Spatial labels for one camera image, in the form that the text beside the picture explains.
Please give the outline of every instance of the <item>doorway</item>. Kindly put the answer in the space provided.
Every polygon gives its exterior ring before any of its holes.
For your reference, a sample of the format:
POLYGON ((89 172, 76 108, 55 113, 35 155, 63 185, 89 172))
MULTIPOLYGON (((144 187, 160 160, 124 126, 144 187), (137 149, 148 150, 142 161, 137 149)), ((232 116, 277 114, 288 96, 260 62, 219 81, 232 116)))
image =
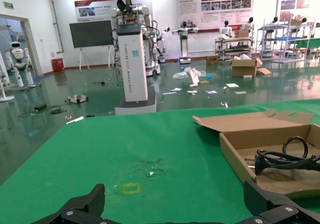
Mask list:
POLYGON ((11 74, 11 67, 6 59, 6 51, 12 49, 11 42, 18 41, 21 48, 27 48, 32 61, 32 68, 35 76, 42 75, 38 54, 35 49, 35 42, 32 36, 29 20, 26 18, 0 14, 0 52, 5 63, 8 74, 11 74))

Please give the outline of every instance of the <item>red poster header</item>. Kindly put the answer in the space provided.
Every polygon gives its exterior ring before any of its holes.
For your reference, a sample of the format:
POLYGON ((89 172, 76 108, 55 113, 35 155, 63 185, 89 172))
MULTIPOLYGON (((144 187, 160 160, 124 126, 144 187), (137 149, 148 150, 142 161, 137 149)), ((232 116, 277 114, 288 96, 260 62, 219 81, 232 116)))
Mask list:
POLYGON ((99 2, 99 1, 108 1, 108 0, 81 0, 81 1, 75 1, 74 5, 75 7, 88 6, 92 2, 99 2))

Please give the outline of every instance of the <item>coiled black cable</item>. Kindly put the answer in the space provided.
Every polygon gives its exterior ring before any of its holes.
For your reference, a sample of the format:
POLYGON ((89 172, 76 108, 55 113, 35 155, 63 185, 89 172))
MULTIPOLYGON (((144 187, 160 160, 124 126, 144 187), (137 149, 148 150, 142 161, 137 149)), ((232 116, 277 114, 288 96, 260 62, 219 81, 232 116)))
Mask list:
POLYGON ((255 174, 259 174, 265 168, 276 168, 282 170, 305 169, 320 172, 320 163, 317 163, 317 161, 320 160, 320 156, 316 157, 315 155, 312 155, 310 158, 307 158, 308 145, 302 137, 294 136, 289 138, 282 147, 282 153, 266 150, 257 150, 256 153, 255 174), (299 140, 303 144, 304 153, 301 158, 287 154, 287 146, 293 140, 299 140))

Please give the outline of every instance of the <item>red trash can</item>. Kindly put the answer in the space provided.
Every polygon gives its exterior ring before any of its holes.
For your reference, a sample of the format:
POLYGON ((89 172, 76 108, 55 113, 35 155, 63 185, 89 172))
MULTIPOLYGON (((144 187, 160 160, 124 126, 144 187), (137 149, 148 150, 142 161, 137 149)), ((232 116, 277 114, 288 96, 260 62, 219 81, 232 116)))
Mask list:
POLYGON ((54 72, 61 72, 65 69, 64 61, 62 58, 54 58, 52 59, 52 69, 54 72))

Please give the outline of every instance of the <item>screw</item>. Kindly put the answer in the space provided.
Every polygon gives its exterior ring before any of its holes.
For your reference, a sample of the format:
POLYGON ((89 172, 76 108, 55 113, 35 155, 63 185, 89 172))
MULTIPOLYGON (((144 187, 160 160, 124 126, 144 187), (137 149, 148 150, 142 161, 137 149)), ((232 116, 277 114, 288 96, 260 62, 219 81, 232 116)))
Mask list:
POLYGON ((261 219, 255 219, 254 221, 255 221, 256 223, 258 223, 258 224, 264 223, 261 219))

